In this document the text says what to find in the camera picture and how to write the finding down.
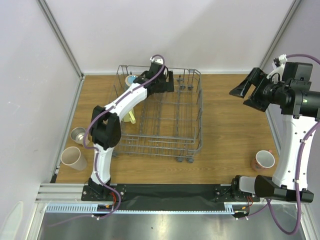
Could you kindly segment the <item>blue butterfly mug orange inside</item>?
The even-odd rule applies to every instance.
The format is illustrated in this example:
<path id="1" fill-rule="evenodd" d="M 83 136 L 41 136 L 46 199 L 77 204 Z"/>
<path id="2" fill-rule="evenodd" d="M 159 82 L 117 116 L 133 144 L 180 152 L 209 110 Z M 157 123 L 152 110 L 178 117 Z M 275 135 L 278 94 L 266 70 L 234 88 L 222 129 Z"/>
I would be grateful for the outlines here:
<path id="1" fill-rule="evenodd" d="M 124 91 L 128 90 L 130 86 L 134 83 L 134 80 L 137 78 L 137 75 L 131 74 L 125 78 L 124 81 Z"/>

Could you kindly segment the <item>pale yellow mug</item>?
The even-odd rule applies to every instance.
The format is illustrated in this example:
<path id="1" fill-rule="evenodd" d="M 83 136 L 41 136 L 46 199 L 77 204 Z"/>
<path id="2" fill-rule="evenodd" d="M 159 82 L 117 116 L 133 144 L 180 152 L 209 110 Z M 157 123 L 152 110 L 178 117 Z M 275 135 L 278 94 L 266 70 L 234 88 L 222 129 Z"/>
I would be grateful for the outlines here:
<path id="1" fill-rule="evenodd" d="M 131 124 L 136 123 L 135 111 L 133 108 L 122 118 L 122 121 Z"/>

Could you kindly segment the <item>pink patterned mug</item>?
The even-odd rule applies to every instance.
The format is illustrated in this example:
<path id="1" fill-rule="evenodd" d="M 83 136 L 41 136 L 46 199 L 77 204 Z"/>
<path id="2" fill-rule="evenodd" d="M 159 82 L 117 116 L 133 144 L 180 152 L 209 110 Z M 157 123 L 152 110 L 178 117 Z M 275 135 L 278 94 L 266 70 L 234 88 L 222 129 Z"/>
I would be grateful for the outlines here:
<path id="1" fill-rule="evenodd" d="M 262 171 L 270 169 L 275 165 L 275 157 L 270 150 L 260 150 L 255 154 L 254 159 L 251 161 L 251 168 L 254 171 Z"/>

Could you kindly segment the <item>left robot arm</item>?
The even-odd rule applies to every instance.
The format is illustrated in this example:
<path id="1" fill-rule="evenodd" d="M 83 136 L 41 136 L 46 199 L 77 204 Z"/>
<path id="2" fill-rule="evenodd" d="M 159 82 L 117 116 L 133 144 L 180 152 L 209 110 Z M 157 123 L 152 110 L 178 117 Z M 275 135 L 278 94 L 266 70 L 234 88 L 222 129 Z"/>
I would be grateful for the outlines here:
<path id="1" fill-rule="evenodd" d="M 153 59 L 150 68 L 136 77 L 116 100 L 93 109 L 86 134 L 91 135 L 94 149 L 87 194 L 94 200 L 106 200 L 114 190 L 110 187 L 110 166 L 113 150 L 121 139 L 121 121 L 125 115 L 149 96 L 173 91 L 173 72 L 168 70 L 163 59 Z"/>

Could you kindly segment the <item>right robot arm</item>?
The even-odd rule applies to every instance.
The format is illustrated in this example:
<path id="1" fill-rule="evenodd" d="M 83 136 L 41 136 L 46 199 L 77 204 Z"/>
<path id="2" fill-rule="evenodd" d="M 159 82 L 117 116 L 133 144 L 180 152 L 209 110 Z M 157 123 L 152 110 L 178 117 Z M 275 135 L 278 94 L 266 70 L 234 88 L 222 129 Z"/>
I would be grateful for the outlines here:
<path id="1" fill-rule="evenodd" d="M 254 67 L 229 92 L 244 98 L 254 86 L 244 105 L 261 112 L 270 104 L 278 105 L 283 121 L 282 146 L 273 176 L 239 176 L 238 184 L 230 188 L 235 201 L 242 201 L 248 193 L 286 202 L 313 201 L 314 194 L 308 190 L 307 168 L 315 125 L 320 123 L 320 94 L 310 90 L 312 70 L 311 63 L 303 62 L 279 63 L 270 74 Z"/>

